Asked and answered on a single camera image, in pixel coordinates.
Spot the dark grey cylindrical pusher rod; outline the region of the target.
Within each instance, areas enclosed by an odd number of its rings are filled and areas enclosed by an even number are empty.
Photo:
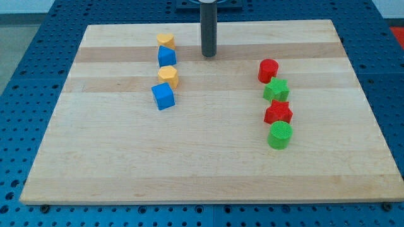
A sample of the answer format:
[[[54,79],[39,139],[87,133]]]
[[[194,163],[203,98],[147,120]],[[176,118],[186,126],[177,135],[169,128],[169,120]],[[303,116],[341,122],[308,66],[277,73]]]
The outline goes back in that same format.
[[[205,57],[214,57],[217,53],[217,2],[200,1],[201,52]]]

